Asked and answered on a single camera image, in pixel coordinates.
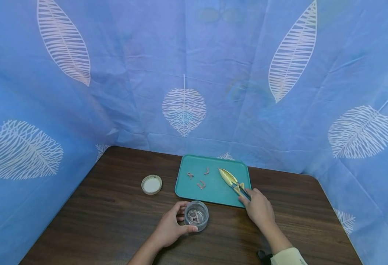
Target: sleeve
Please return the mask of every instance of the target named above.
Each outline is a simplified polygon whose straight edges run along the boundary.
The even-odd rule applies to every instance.
[[[307,265],[297,248],[283,250],[271,258],[272,265]]]

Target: leaf print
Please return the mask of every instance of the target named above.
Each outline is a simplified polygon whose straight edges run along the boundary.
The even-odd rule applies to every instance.
[[[279,45],[269,68],[269,87],[276,103],[295,86],[316,43],[317,4],[314,0]]]
[[[218,156],[217,158],[226,159],[226,160],[235,160],[232,158],[231,154],[228,152],[226,152],[225,154],[222,154],[221,156]]]
[[[173,89],[166,94],[162,111],[169,124],[186,137],[206,117],[206,104],[194,89]]]
[[[381,109],[359,106],[350,109],[329,128],[328,140],[334,158],[375,156],[388,145],[388,116]]]
[[[38,0],[38,27],[51,58],[69,77],[87,86],[91,63],[81,34],[54,0]]]
[[[97,148],[98,154],[97,154],[97,161],[100,159],[100,157],[104,154],[104,152],[107,150],[107,148],[110,147],[110,145],[95,145]]]
[[[345,212],[341,212],[335,208],[334,212],[338,217],[338,220],[340,220],[341,226],[344,228],[344,231],[346,232],[347,235],[350,235],[353,232],[353,226],[356,217],[353,215],[347,214]]]
[[[0,178],[32,179],[55,175],[63,149],[25,121],[4,122],[0,131]]]

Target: white lid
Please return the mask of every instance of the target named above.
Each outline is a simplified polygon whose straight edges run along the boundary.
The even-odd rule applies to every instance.
[[[162,188],[162,179],[157,175],[146,176],[141,182],[145,194],[154,195]]]

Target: small tongs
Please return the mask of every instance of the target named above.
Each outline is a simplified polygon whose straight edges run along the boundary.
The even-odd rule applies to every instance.
[[[227,170],[225,170],[223,168],[218,168],[218,169],[219,169],[219,173],[221,174],[221,177],[228,184],[228,186],[233,188],[233,190],[235,190],[235,192],[239,196],[242,196],[242,197],[246,198],[247,200],[251,201],[250,195],[244,189],[244,183],[239,183],[237,181],[237,179],[231,173],[229,173]]]

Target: teal tray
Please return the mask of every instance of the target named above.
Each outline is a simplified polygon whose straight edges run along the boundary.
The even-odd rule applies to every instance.
[[[243,208],[244,205],[238,201],[238,194],[222,179],[218,167],[228,170],[236,177],[238,182],[244,182],[244,186],[251,189],[248,167],[244,163],[205,156],[185,155],[182,158],[175,184],[176,195],[191,200]],[[194,175],[192,179],[187,175],[188,172]],[[197,183],[202,185],[200,179],[206,184],[203,189],[197,186]]]

